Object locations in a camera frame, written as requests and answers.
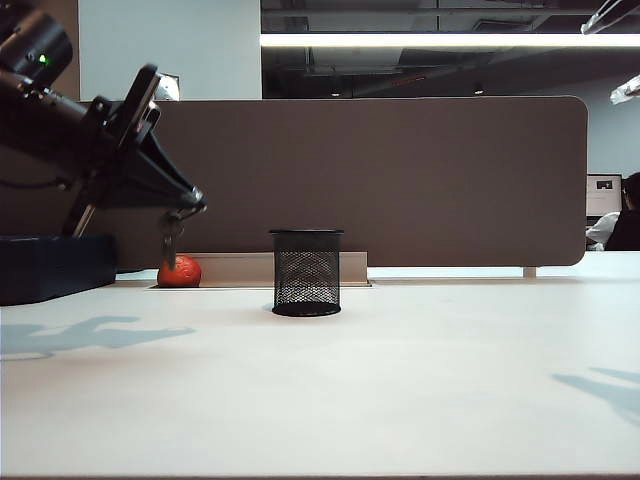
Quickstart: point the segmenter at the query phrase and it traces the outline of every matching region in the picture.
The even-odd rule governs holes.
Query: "fluorescent light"
[[[640,47],[640,34],[263,33],[263,47]]]

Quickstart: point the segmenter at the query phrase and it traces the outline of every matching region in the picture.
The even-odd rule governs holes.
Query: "black case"
[[[0,305],[62,297],[108,285],[115,277],[110,235],[0,236]]]

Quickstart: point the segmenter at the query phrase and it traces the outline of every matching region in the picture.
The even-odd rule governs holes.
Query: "white wall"
[[[531,95],[575,95],[586,103],[589,110],[589,173],[622,173],[628,176],[640,171],[640,98],[618,105],[609,100],[611,91],[632,76],[615,76],[528,92]]]
[[[80,98],[123,99],[145,63],[181,98],[262,98],[259,0],[79,0]]]

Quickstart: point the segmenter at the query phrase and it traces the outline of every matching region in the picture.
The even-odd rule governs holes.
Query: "ceiling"
[[[579,33],[603,3],[262,0],[262,32]],[[640,32],[638,13],[608,32]],[[478,90],[513,95],[639,71],[636,49],[284,48],[262,52],[263,98],[467,96]]]

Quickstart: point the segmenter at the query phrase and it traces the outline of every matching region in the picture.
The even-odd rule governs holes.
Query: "brown divider panel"
[[[209,199],[186,222],[181,251],[269,251],[269,229],[308,227],[344,228],[343,250],[367,251],[371,266],[570,265],[583,255],[587,113],[576,98],[161,108],[163,146]],[[98,212],[90,230],[116,234],[121,266],[152,267],[160,213]]]

